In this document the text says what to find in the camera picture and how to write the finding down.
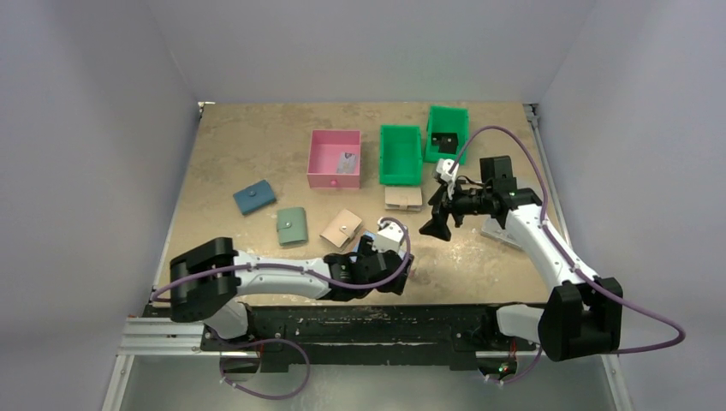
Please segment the beige card holder with strap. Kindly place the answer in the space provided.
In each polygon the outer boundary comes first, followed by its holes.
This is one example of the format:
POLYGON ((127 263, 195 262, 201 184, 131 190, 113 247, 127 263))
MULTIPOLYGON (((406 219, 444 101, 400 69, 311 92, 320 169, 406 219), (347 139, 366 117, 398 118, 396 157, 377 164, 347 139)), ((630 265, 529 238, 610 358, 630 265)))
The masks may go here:
POLYGON ((387 210, 420 211, 423 193, 419 186, 386 186, 384 206, 387 210))

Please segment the brown card holder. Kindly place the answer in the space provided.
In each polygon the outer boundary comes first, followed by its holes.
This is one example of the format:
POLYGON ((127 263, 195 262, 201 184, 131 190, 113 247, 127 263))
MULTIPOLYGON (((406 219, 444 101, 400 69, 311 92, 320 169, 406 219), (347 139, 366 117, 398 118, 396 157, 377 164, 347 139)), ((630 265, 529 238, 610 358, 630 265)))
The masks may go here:
MULTIPOLYGON (((357 245, 353 248, 353 252, 355 253, 354 261, 356 261, 358 258, 362 258, 363 256, 375 256, 378 254, 387 253, 379 253, 372 248, 373 238, 375 235, 376 234, 372 232, 366 231, 360 237, 357 245)), ((409 242, 410 239, 406 235, 404 235, 404 243, 401 247, 400 252, 395 252, 397 257, 395 259, 392 259, 391 264, 386 265, 386 268, 384 269, 384 274, 380 277, 380 281, 389 277, 394 272, 398 272, 398 277, 400 278, 406 278, 408 276, 414 262, 414 255, 409 248, 409 242)))

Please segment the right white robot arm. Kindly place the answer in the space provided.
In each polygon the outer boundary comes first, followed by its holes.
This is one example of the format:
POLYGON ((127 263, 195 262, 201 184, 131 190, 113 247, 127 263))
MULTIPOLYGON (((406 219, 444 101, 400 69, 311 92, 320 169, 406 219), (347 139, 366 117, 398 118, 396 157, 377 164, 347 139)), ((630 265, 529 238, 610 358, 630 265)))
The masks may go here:
POLYGON ((440 187, 428 201, 431 219, 420 233, 449 241, 450 219, 461 226, 466 216, 487 215, 514 237, 550 291, 542 307, 509 303, 492 308, 485 315, 484 336, 528 340, 553 361, 618 350, 622 307, 609 296, 621 297, 621 284, 600 277, 563 246, 561 236, 550 230, 543 200, 531 188, 518 188, 510 157, 483 158, 480 169, 482 184, 464 188, 454 160, 437 162, 433 176, 440 187))

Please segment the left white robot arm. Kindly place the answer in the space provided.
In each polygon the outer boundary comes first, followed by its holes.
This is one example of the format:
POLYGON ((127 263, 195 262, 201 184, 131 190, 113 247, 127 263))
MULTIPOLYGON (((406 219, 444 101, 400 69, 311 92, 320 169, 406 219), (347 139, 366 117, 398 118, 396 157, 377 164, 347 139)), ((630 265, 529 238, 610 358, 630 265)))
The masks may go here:
POLYGON ((218 237, 174 257, 170 282, 158 292, 170 294, 176 323, 203 321, 223 339, 255 332, 252 312, 235 303, 242 295, 295 295, 317 301, 348 302, 370 292, 401 295, 414 256, 378 251, 365 235, 349 253, 314 259, 272 259, 234 249, 218 237))

